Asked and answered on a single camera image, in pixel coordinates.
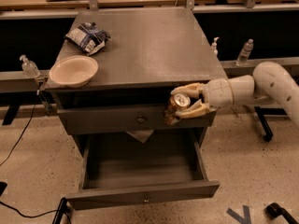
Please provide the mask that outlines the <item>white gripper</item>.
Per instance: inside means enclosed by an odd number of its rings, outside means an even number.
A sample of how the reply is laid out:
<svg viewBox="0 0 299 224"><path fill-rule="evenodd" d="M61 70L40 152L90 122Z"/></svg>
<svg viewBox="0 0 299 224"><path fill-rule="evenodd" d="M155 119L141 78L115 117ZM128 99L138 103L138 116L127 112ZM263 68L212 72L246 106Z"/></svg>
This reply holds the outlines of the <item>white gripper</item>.
<svg viewBox="0 0 299 224"><path fill-rule="evenodd" d="M192 83L176 87L170 94L185 93L191 98L198 99L203 91L204 101L196 101L189 108L177 111L176 115L181 119L192 119L204 116L210 112L210 107L220 108L233 103L233 93L230 82L225 78L210 80L207 84Z"/></svg>

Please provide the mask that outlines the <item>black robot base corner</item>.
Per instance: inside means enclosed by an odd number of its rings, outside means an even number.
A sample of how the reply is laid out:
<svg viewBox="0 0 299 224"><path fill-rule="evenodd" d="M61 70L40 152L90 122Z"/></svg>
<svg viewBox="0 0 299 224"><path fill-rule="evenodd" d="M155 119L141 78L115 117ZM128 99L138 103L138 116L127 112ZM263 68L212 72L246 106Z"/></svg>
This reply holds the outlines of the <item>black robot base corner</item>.
<svg viewBox="0 0 299 224"><path fill-rule="evenodd" d="M0 196L4 193L6 187L7 187L7 183L0 181Z"/></svg>

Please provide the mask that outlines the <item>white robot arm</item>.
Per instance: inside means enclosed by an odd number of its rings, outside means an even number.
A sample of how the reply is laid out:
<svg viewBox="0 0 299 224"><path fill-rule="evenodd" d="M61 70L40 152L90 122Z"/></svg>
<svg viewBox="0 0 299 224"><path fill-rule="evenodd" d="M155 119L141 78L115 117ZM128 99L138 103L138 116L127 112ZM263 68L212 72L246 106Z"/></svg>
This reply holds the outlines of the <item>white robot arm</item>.
<svg viewBox="0 0 299 224"><path fill-rule="evenodd" d="M201 117L227 105L273 101L299 126L299 86L283 66L274 62L259 63L251 75L212 79L206 84L191 83L174 88L170 94L185 94L196 99L187 109L176 112L181 119Z"/></svg>

